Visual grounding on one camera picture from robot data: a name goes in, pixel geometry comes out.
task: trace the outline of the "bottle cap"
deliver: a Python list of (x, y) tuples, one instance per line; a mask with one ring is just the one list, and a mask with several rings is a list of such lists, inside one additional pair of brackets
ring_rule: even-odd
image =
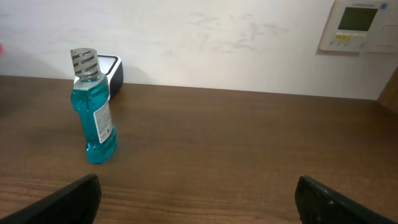
[(79, 48), (70, 51), (75, 75), (80, 80), (89, 80), (101, 74), (95, 49)]

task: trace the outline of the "wooden door frame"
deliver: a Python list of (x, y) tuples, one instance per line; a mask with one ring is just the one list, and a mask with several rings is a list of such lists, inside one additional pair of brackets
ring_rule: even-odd
[(387, 82), (377, 102), (398, 113), (398, 67)]

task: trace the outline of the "bottle label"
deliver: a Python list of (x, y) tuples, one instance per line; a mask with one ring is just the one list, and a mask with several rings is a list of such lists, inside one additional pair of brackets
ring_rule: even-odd
[(108, 101), (94, 112), (94, 121), (99, 143), (105, 142), (112, 133), (112, 119)]

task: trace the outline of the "mouthwash bottle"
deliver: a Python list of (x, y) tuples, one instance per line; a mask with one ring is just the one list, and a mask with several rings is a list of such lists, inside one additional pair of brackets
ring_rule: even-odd
[(118, 146), (109, 110), (108, 79), (101, 73), (96, 50), (75, 49), (70, 53), (75, 75), (79, 77), (70, 98), (73, 109), (80, 115), (87, 141), (87, 159), (89, 163), (102, 164)]

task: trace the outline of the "yellow label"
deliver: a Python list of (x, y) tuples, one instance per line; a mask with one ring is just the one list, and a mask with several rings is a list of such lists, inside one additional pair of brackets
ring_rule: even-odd
[(337, 35), (335, 37), (336, 40), (345, 40), (345, 41), (349, 41), (349, 37), (347, 36), (342, 36), (342, 35)]

